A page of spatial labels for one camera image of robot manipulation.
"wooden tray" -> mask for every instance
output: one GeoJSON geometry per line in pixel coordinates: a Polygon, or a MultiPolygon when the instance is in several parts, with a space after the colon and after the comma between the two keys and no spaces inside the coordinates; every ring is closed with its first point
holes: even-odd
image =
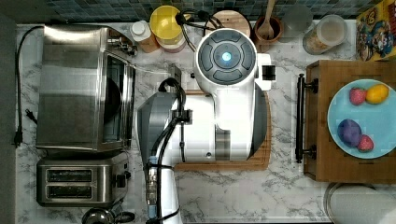
{"type": "MultiPolygon", "coordinates": [[[[187,94],[203,94],[201,91],[187,91],[187,94]]],[[[265,92],[267,105],[267,133],[265,140],[247,161],[214,161],[214,162],[184,162],[175,166],[177,171],[241,171],[241,170],[265,170],[268,167],[271,153],[271,110],[268,103],[268,95],[265,92]]]]}
{"type": "Polygon", "coordinates": [[[316,145],[318,154],[315,160],[304,156],[304,173],[324,182],[396,183],[396,150],[373,160],[352,157],[335,144],[327,125],[330,102],[347,83],[376,79],[396,89],[396,62],[318,61],[306,68],[306,83],[314,78],[318,93],[305,92],[304,148],[316,145]]]}

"blue plate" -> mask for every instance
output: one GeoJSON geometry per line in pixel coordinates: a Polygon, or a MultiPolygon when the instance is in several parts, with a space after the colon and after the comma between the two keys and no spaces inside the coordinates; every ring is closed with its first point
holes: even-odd
{"type": "Polygon", "coordinates": [[[389,96],[381,104],[363,103],[353,105],[349,101],[349,91],[353,87],[369,89],[374,84],[383,82],[372,79],[361,79],[345,85],[332,98],[327,115],[327,124],[335,143],[347,154],[361,158],[374,159],[384,156],[396,148],[396,92],[389,87],[389,96]],[[344,119],[353,119],[361,126],[361,132],[370,136],[374,149],[360,152],[356,147],[345,145],[337,134],[338,125],[344,119]]]}

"toaster slot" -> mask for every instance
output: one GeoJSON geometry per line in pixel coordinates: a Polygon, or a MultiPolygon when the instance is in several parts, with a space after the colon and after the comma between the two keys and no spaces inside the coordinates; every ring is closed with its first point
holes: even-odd
{"type": "Polygon", "coordinates": [[[48,170],[48,182],[91,182],[92,170],[48,170]]]}
{"type": "Polygon", "coordinates": [[[51,199],[90,199],[92,188],[85,186],[48,186],[51,199]]]}

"marble countertop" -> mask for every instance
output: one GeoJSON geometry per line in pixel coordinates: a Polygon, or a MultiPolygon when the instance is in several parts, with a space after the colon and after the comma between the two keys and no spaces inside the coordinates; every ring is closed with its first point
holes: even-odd
{"type": "MultiPolygon", "coordinates": [[[[296,223],[330,222],[323,209],[323,195],[329,183],[320,183],[304,176],[303,166],[295,162],[295,122],[297,102],[297,77],[305,68],[319,60],[353,60],[355,26],[348,21],[347,41],[314,56],[306,53],[302,36],[289,43],[275,43],[267,53],[276,66],[276,84],[268,91],[271,107],[272,150],[268,169],[239,172],[176,172],[176,182],[181,215],[184,222],[260,222],[296,223]]],[[[111,23],[112,27],[131,36],[130,23],[111,23]]],[[[20,26],[18,41],[29,29],[20,26]]],[[[202,31],[189,29],[191,41],[197,45],[202,31]]],[[[43,32],[36,30],[25,40],[21,55],[22,111],[29,109],[37,115],[39,79],[43,32]]],[[[186,46],[180,53],[172,54],[162,49],[150,54],[131,57],[136,64],[135,108],[156,92],[169,76],[167,66],[174,63],[182,71],[185,89],[196,89],[190,78],[192,51],[186,46]]],[[[23,144],[17,149],[17,223],[80,223],[88,208],[44,208],[35,201],[35,164],[44,153],[35,148],[35,124],[23,117],[23,144]]],[[[123,209],[136,214],[135,223],[145,223],[145,181],[142,161],[133,143],[132,180],[123,203],[123,209]]],[[[396,195],[393,186],[382,190],[396,195]]]]}

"yellow lid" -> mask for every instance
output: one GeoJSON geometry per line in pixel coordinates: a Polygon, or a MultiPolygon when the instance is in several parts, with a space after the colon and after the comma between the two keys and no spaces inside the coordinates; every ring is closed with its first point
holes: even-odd
{"type": "Polygon", "coordinates": [[[157,7],[149,19],[152,33],[164,40],[178,37],[181,33],[181,28],[175,19],[178,12],[180,11],[172,6],[157,7]]]}

